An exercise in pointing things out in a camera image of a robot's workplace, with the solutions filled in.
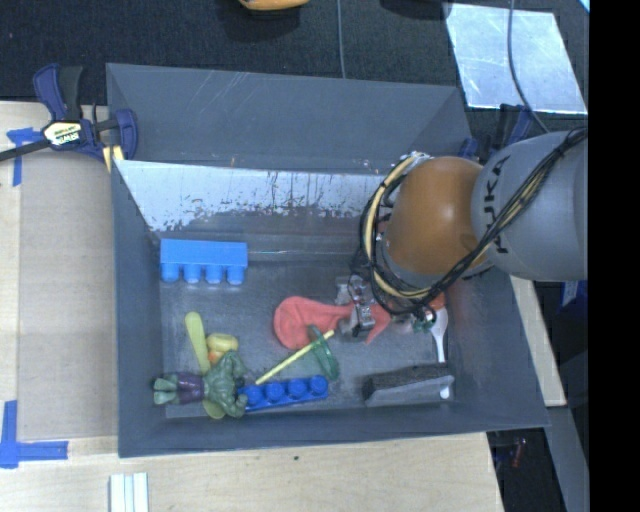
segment yellow stick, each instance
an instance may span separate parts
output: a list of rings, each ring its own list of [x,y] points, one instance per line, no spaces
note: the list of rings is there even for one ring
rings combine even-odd
[[[335,333],[333,330],[331,331],[327,331],[325,332],[322,337],[326,340],[331,338],[331,336],[333,336]],[[305,355],[307,352],[313,350],[318,343],[320,343],[320,338],[318,338],[317,340],[312,341],[311,343],[309,343],[306,347],[301,348],[300,350],[298,350],[295,354],[293,354],[292,356],[289,356],[287,359],[285,359],[284,361],[282,361],[279,365],[275,366],[274,368],[272,368],[271,370],[269,370],[267,373],[265,373],[262,377],[260,377],[259,379],[256,380],[256,384],[260,385],[262,384],[264,381],[269,380],[271,377],[273,377],[276,373],[281,372],[282,370],[284,370],[287,366],[289,366],[291,363],[293,363],[294,361],[300,359],[303,355]]]

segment toy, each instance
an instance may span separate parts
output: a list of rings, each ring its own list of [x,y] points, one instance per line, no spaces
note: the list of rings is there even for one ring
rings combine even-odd
[[[292,296],[283,300],[273,316],[273,328],[280,343],[295,350],[309,343],[307,326],[315,325],[321,331],[335,330],[344,318],[351,317],[354,304],[322,304],[305,297]],[[370,343],[389,324],[390,316],[379,305],[370,307],[375,326],[368,331],[365,343]]]
[[[449,314],[447,313],[447,308],[439,309],[436,312],[436,321],[431,326],[431,335],[436,341],[436,349],[438,353],[438,363],[446,363],[446,358],[444,356],[444,334],[447,330],[447,326],[449,325]],[[440,396],[444,399],[449,398],[449,387],[443,387],[440,390]]]
[[[293,9],[306,4],[309,0],[238,0],[252,13],[271,13],[283,9]]]
[[[269,370],[262,377],[256,379],[256,384],[262,384],[263,382],[269,380],[271,377],[284,370],[291,363],[297,361],[306,353],[311,351],[313,351],[316,358],[318,359],[318,362],[320,363],[320,366],[322,366],[322,370],[325,372],[325,375],[331,380],[335,380],[338,378],[338,375],[340,375],[340,371],[338,369],[338,361],[336,361],[326,341],[328,338],[334,335],[334,332],[327,331],[326,333],[322,334],[315,325],[308,326],[307,332],[309,338],[311,339],[311,342],[306,347],[298,350],[295,354],[289,356],[280,364]]]
[[[439,403],[442,390],[449,390],[454,377],[444,365],[418,365],[387,373],[370,375],[362,385],[362,398],[367,407]]]
[[[246,411],[323,400],[327,398],[329,382],[322,375],[308,379],[290,379],[262,385],[245,386],[238,393],[247,395]]]
[[[202,318],[195,311],[185,315],[184,323],[201,375],[174,372],[155,379],[154,403],[202,401],[205,411],[213,419],[223,418],[225,414],[240,418],[244,414],[247,396],[236,393],[236,381],[247,369],[236,351],[238,340],[228,334],[212,334],[205,338]],[[208,345],[213,348],[213,358],[208,353]]]
[[[247,244],[244,242],[213,242],[207,240],[160,240],[160,273],[171,283],[182,276],[187,283],[197,283],[202,276],[210,284],[227,282],[240,285],[248,266]]]
[[[236,396],[236,379],[241,378],[247,372],[235,350],[226,352],[204,375],[195,375],[187,372],[169,373],[157,378],[153,383],[154,402],[157,405],[187,404],[208,400],[214,407],[215,419],[225,414],[234,418],[240,418],[244,414],[247,405],[247,395]]]

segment clamp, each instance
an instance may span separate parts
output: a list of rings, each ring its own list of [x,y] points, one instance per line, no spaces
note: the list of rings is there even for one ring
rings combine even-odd
[[[351,316],[338,322],[341,334],[350,334],[354,339],[362,338],[376,325],[371,311],[371,306],[376,303],[371,285],[360,276],[351,275],[349,277],[338,277],[336,279],[336,287],[338,288],[336,304],[353,303],[354,306]]]
[[[78,82],[82,67],[61,67],[49,64],[33,77],[36,96],[51,114],[51,122],[40,131],[42,139],[0,152],[0,162],[18,158],[44,148],[54,151],[75,151],[105,162],[109,167],[111,150],[100,140],[100,132],[119,129],[120,153],[125,159],[135,155],[138,130],[131,109],[115,112],[115,119],[93,122],[82,118],[77,103]]]

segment gray bin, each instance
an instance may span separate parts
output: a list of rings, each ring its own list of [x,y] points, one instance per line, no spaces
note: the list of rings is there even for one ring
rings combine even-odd
[[[366,183],[381,179],[385,169],[413,149],[454,154],[469,131],[455,88],[120,65],[109,66],[108,75],[110,108],[136,112],[141,141],[140,161],[123,162],[112,171],[121,457],[548,424],[511,283],[499,270],[461,281],[448,294],[448,356],[455,377],[451,400],[364,405],[359,390],[365,375],[435,362],[430,335],[399,337],[385,331],[370,345],[329,341],[341,376],[331,383],[326,402],[217,422],[204,416],[198,404],[155,406],[152,379],[189,369],[172,365],[195,362],[189,359],[182,327],[187,311],[202,314],[207,332],[236,335],[241,357],[257,376],[288,353],[278,345],[271,325],[279,302],[291,294],[327,303],[335,297],[335,277],[347,273],[356,248],[357,204],[367,195]],[[251,94],[254,89],[249,88],[242,95],[234,93],[247,83],[262,92]],[[171,101],[184,95],[187,99]],[[344,102],[354,101],[358,108],[335,117]],[[251,108],[245,110],[248,103]],[[383,127],[372,125],[372,110]],[[220,116],[226,116],[226,133],[210,131]],[[300,129],[302,123],[313,127],[313,133],[295,145],[249,130],[252,142],[243,146],[245,141],[229,135],[237,134],[243,123],[269,125],[265,119],[281,130]],[[169,120],[175,120],[175,136],[161,126]],[[350,137],[346,145],[345,136]],[[207,159],[207,154],[216,156]],[[230,168],[231,163],[240,168]],[[270,182],[275,173],[290,179]],[[181,189],[171,185],[171,175],[180,176]],[[279,208],[270,211],[251,201],[230,208],[227,201],[216,202],[215,194],[197,211],[180,203],[202,190],[202,180],[228,175],[255,186],[263,179],[267,195],[282,193],[282,188],[286,195],[287,187],[293,190],[298,181],[338,180],[353,207],[325,207],[331,198],[322,190],[309,192],[296,204],[274,203]],[[162,217],[166,212],[177,213],[168,221]],[[245,283],[161,282],[162,237],[247,242]],[[313,364],[305,360],[281,377],[318,372]]]

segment green plastic piece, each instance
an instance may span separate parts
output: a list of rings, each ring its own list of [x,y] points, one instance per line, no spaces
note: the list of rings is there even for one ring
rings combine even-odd
[[[310,325],[307,328],[309,338],[314,347],[312,349],[313,354],[316,356],[318,363],[325,374],[325,377],[329,380],[336,380],[340,376],[340,368],[338,367],[338,361],[336,360],[333,352],[327,344],[327,340],[315,325]]]
[[[225,416],[224,409],[220,406],[220,404],[216,404],[207,399],[204,399],[202,401],[202,406],[204,407],[204,410],[207,411],[207,414],[214,420],[220,420]]]

